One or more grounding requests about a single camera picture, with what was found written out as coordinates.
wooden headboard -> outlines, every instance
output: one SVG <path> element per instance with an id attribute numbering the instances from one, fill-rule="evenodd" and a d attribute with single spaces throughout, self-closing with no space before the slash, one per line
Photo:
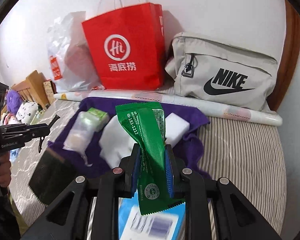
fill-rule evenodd
<path id="1" fill-rule="evenodd" d="M 11 89 L 17 91 L 23 100 L 36 102 L 46 109 L 50 104 L 43 88 L 44 81 L 43 74 L 35 70 L 25 80 L 13 85 Z"/>
<path id="2" fill-rule="evenodd" d="M 267 102 L 269 108 L 277 111 L 293 77 L 300 52 L 300 15 L 293 6 L 286 4 L 286 38 L 284 41 L 281 62 L 277 73 L 277 82 Z"/>

zipper pull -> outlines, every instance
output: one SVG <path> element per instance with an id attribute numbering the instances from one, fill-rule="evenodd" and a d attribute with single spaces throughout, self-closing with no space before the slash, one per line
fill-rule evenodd
<path id="1" fill-rule="evenodd" d="M 193 78 L 194 67 L 193 67 L 194 54 L 191 54 L 191 59 L 188 64 L 185 65 L 184 70 L 181 72 L 181 75 L 188 78 Z"/>

white plastic bag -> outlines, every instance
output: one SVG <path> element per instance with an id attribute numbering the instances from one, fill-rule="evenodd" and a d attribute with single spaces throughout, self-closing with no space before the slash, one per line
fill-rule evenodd
<path id="1" fill-rule="evenodd" d="M 86 12 L 72 12 L 54 20 L 48 29 L 51 80 L 57 92 L 104 89 L 90 55 L 81 23 Z"/>
<path id="2" fill-rule="evenodd" d="M 78 152 L 87 167 L 91 167 L 92 164 L 88 163 L 85 151 L 99 125 L 98 117 L 88 112 L 80 112 L 63 145 L 64 150 Z"/>
<path id="3" fill-rule="evenodd" d="M 131 155 L 136 141 L 126 132 L 115 115 L 103 129 L 99 140 L 100 157 L 111 169 L 118 167 L 123 157 Z"/>

nike logo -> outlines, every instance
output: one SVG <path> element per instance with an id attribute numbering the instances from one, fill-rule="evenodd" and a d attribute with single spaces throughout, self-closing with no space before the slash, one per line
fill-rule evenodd
<path id="1" fill-rule="evenodd" d="M 218 96 L 218 95 L 225 95 L 225 94 L 231 94 L 231 93 L 236 93 L 236 92 L 242 92 L 242 91 L 248 91 L 252 90 L 254 88 L 248 88 L 248 89 L 243 89 L 241 87 L 239 88 L 226 88 L 226 89 L 217 89 L 212 87 L 211 81 L 213 78 L 211 78 L 203 87 L 203 90 L 211 96 Z"/>

gray nike bag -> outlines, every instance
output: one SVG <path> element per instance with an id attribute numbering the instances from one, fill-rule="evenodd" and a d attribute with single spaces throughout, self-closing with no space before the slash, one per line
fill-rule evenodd
<path id="1" fill-rule="evenodd" d="M 181 96 L 263 109 L 275 86 L 277 61 L 194 33 L 179 33 L 172 41 L 174 58 L 165 70 Z"/>

